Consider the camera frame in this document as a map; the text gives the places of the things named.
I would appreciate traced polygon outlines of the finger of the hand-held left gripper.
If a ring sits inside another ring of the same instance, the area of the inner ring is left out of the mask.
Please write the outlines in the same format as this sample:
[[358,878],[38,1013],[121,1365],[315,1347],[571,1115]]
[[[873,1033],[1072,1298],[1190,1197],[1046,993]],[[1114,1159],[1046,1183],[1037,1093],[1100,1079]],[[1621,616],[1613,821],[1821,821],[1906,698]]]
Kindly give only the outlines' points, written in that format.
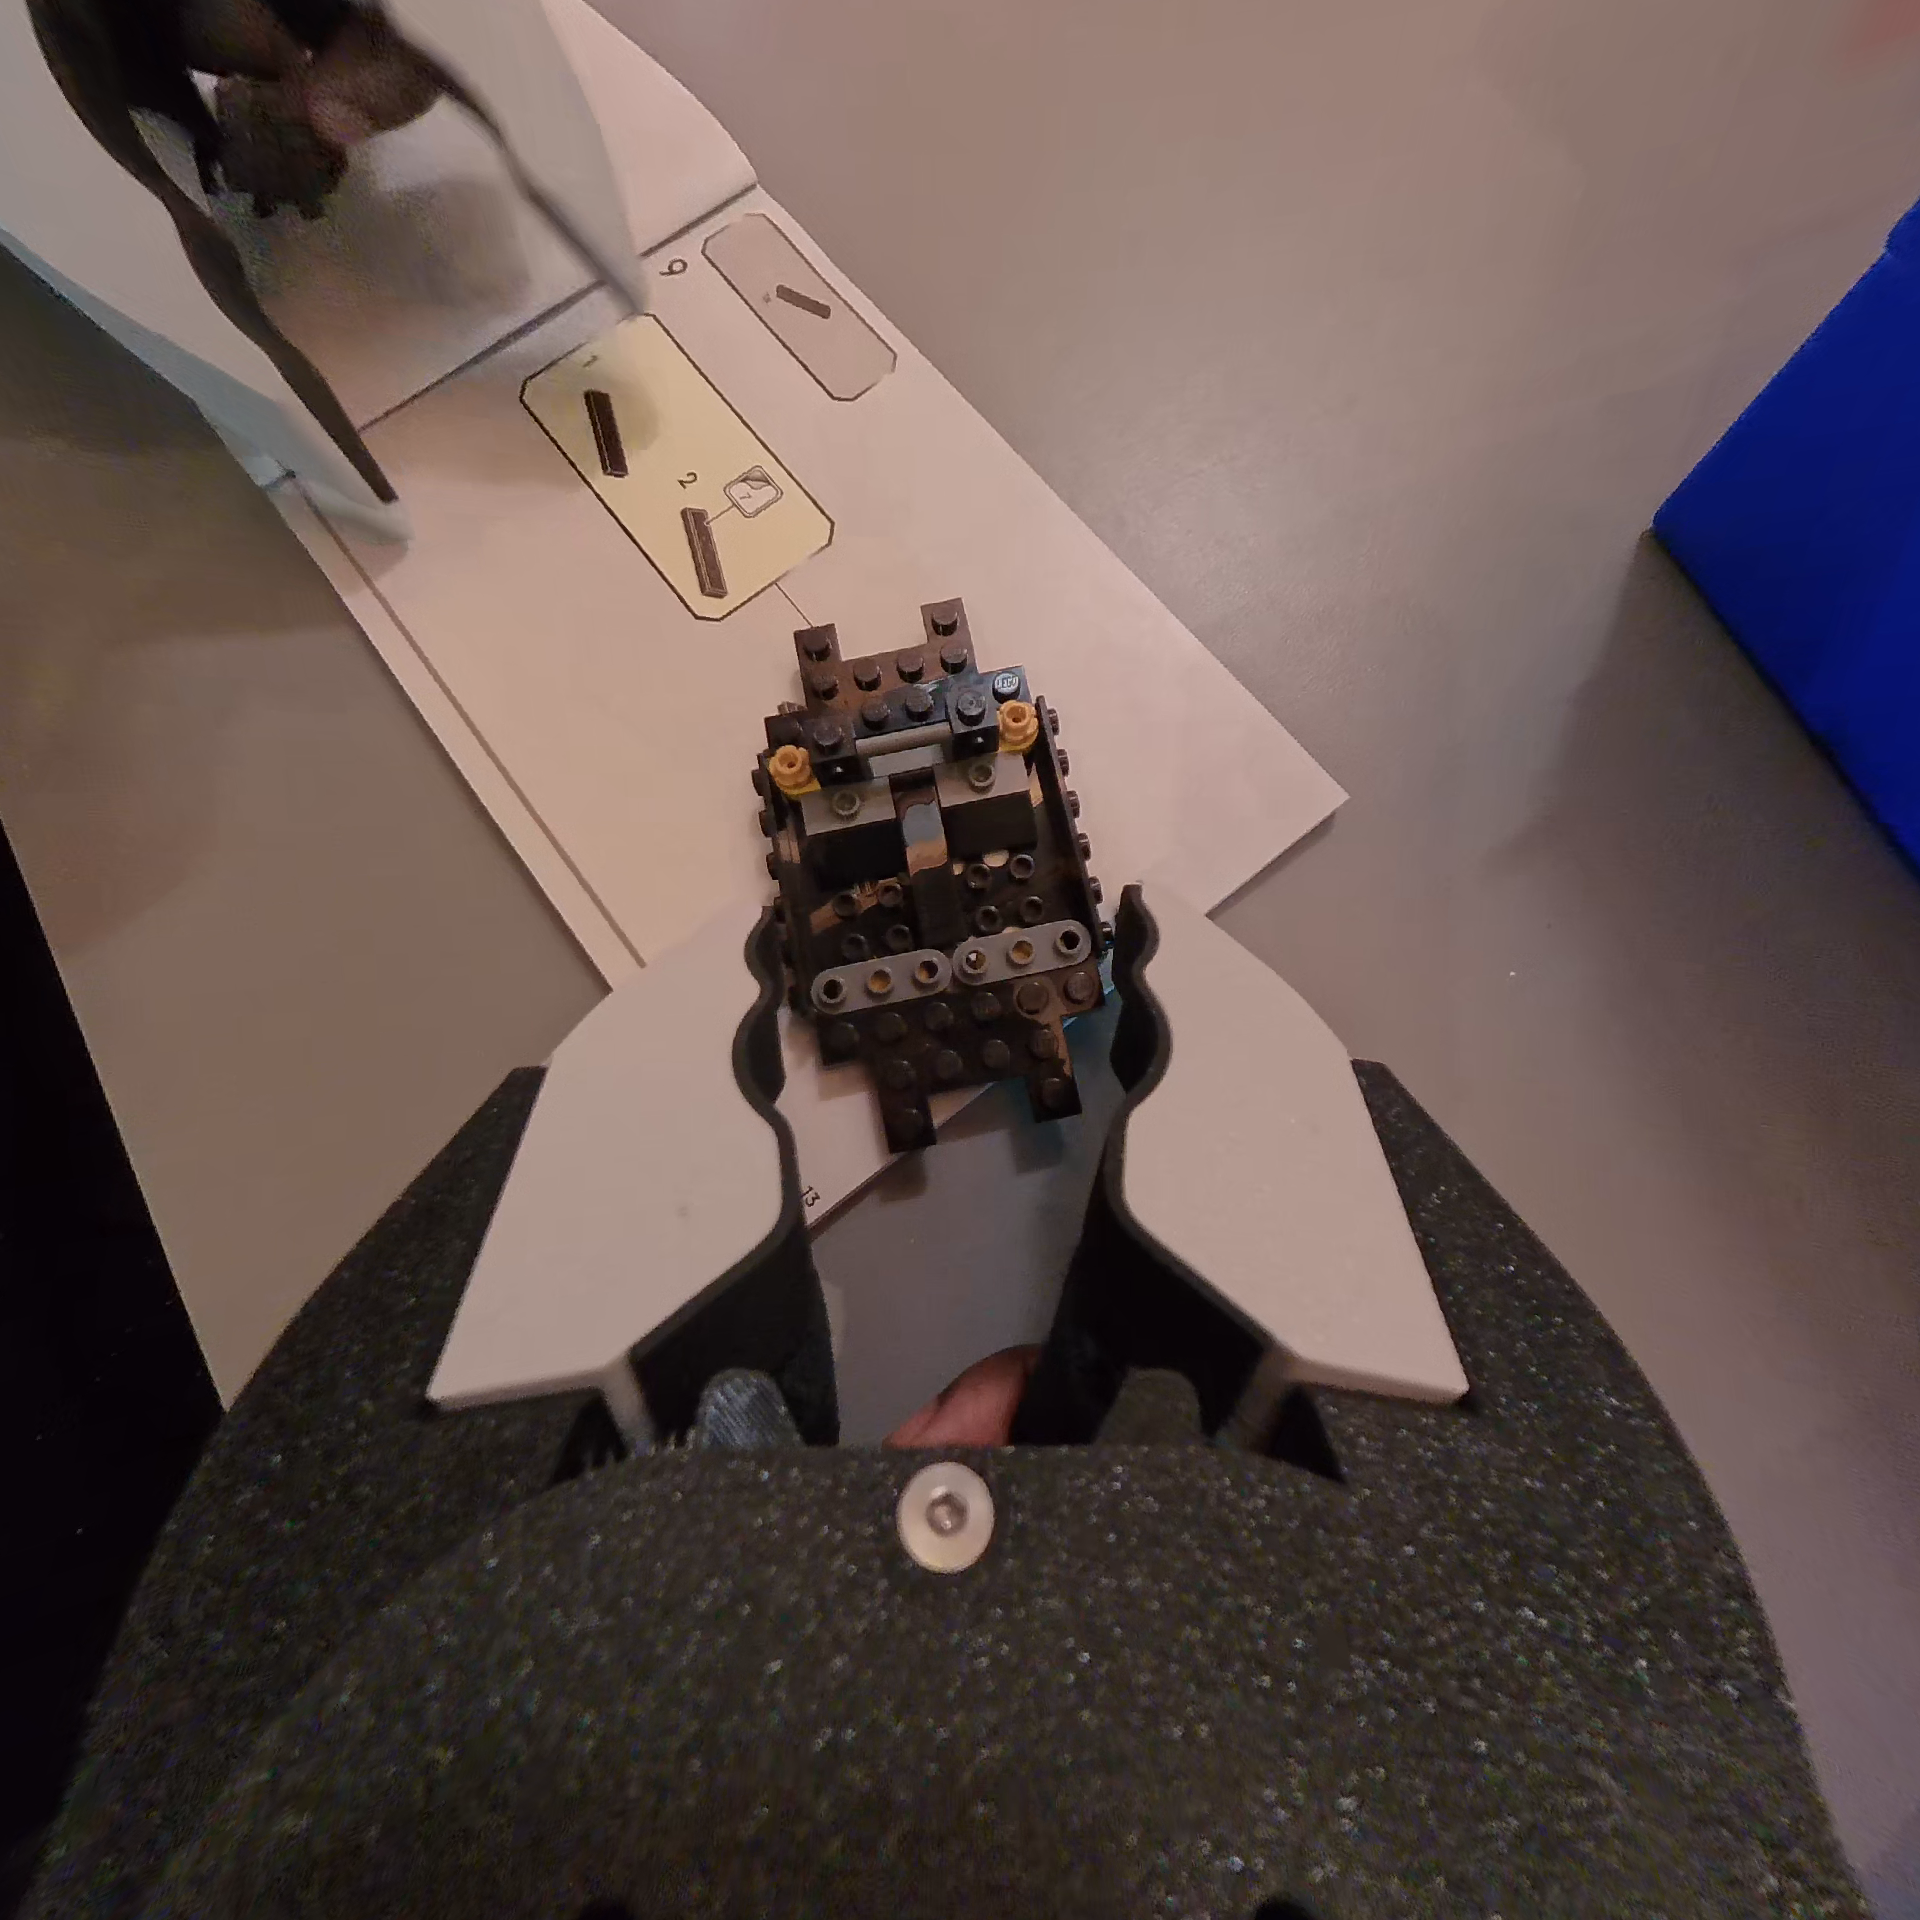
[[647,309],[612,150],[545,2],[387,2],[387,15],[486,128],[554,237],[626,309]]
[[92,2],[2,2],[2,246],[186,396],[260,484],[404,541],[393,481],[141,134]]

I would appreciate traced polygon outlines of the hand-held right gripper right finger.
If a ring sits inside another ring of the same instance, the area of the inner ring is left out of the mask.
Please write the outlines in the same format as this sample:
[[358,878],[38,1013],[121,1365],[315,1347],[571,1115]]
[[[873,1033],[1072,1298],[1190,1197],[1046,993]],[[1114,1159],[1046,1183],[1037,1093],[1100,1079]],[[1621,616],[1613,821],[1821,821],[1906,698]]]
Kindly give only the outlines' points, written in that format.
[[1292,1385],[1455,1405],[1470,1378],[1334,1029],[1164,881],[1117,904],[1114,987],[1100,1345],[1201,1406]]

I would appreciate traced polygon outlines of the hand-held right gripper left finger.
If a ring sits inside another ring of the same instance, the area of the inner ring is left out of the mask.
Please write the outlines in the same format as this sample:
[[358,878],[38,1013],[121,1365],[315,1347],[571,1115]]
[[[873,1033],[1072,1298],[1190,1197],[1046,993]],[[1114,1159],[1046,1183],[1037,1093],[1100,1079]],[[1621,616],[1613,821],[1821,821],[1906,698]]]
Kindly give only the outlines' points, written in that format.
[[770,910],[732,902],[552,1051],[427,1396],[601,1391],[694,1415],[710,1376],[806,1335]]

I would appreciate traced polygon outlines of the black lego model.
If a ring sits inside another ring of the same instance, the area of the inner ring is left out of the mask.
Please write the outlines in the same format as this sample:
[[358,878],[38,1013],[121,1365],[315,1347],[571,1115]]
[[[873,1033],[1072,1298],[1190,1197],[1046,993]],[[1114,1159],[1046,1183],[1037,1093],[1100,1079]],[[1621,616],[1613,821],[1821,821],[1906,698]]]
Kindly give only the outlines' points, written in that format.
[[1025,665],[975,656],[959,596],[900,646],[854,656],[823,623],[794,656],[753,789],[788,998],[823,1063],[865,1072],[892,1151],[932,1145],[959,1091],[1080,1112],[1068,1021],[1100,1008],[1114,934],[1056,709]]

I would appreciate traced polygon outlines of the white instruction booklet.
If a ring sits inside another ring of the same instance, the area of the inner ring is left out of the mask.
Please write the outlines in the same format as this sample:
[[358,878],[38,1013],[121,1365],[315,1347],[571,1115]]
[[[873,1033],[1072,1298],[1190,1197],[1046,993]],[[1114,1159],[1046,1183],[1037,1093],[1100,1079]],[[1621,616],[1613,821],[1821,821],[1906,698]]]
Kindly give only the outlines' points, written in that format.
[[597,283],[441,102],[372,139],[269,308],[413,518],[282,491],[379,659],[618,989],[770,878],[747,799],[791,633],[859,650],[956,593],[1064,694],[1100,881],[1197,904],[1339,783],[774,207],[588,2],[545,2],[601,125],[647,309]]

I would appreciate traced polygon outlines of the person's left hand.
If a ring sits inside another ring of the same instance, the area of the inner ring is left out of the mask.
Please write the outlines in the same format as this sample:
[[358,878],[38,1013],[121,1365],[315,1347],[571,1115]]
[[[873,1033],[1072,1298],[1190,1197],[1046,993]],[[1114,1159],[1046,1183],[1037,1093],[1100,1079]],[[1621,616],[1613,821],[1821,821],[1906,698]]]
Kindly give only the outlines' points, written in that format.
[[315,134],[353,150],[427,114],[446,90],[441,69],[382,14],[348,7],[298,81]]

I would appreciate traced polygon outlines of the person's right hand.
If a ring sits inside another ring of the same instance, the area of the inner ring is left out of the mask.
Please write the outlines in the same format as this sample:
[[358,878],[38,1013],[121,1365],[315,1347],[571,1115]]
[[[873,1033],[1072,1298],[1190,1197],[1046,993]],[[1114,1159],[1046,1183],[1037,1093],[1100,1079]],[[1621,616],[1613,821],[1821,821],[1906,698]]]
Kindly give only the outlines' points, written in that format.
[[882,1443],[900,1453],[967,1453],[1010,1446],[1015,1415],[1037,1359],[1037,1345],[1012,1345],[974,1360],[920,1410],[900,1420]]

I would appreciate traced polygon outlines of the black speckled clothing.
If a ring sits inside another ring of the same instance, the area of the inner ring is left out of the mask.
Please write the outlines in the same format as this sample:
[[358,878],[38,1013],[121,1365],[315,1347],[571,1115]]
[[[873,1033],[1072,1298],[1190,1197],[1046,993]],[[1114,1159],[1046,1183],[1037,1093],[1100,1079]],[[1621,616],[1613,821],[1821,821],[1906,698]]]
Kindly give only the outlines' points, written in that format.
[[219,1416],[2,845],[2,1874],[60,1813],[131,1591]]

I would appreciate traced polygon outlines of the blue storage bin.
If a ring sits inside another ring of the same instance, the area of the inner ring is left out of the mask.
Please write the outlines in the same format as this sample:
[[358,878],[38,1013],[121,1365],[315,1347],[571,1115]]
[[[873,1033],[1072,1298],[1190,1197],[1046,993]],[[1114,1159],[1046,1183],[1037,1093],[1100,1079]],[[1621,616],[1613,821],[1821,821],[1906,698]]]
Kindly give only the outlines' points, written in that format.
[[1918,210],[1654,535],[1918,866]]

